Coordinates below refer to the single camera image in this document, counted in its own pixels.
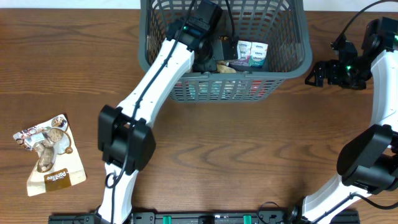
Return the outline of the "dried mushroom bag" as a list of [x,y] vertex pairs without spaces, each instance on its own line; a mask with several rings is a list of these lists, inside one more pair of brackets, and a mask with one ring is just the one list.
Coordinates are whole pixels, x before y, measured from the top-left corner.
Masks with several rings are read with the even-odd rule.
[[236,73],[234,68],[229,66],[229,62],[225,60],[219,60],[216,62],[216,68],[218,73]]
[[60,114],[19,131],[13,138],[39,157],[27,180],[28,196],[65,189],[86,180],[86,172],[65,115]]

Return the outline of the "Kleenex tissue multipack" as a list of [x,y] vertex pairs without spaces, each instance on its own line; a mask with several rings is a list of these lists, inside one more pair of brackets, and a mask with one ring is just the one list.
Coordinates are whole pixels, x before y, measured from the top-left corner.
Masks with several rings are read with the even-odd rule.
[[238,41],[238,58],[228,65],[261,68],[265,62],[268,45],[262,42]]

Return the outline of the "mint green wipes packet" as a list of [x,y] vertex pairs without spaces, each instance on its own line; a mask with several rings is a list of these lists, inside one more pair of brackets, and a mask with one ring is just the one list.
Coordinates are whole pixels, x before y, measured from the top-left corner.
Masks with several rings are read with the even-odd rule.
[[248,87],[244,81],[214,81],[211,85],[208,82],[199,82],[198,85],[189,84],[188,90],[191,98],[199,100],[229,100],[230,98],[242,97]]

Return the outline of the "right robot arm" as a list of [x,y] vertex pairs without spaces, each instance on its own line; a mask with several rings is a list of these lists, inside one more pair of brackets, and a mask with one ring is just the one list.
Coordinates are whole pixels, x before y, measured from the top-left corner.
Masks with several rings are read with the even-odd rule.
[[362,43],[362,55],[344,34],[331,43],[338,59],[317,62],[305,84],[324,82],[351,90],[363,90],[373,80],[373,111],[367,130],[341,150],[337,173],[317,192],[295,204],[284,223],[331,223],[359,199],[380,210],[369,199],[383,191],[397,190],[397,20],[371,21]]

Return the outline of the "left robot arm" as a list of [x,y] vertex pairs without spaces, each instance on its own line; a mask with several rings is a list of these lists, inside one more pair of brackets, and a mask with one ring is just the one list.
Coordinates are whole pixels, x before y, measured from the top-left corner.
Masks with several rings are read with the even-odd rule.
[[167,27],[154,62],[135,89],[116,107],[104,105],[98,116],[98,149],[106,173],[95,223],[126,223],[138,173],[156,147],[152,128],[176,82],[213,53],[211,38],[223,14],[215,2],[192,1],[184,17]]

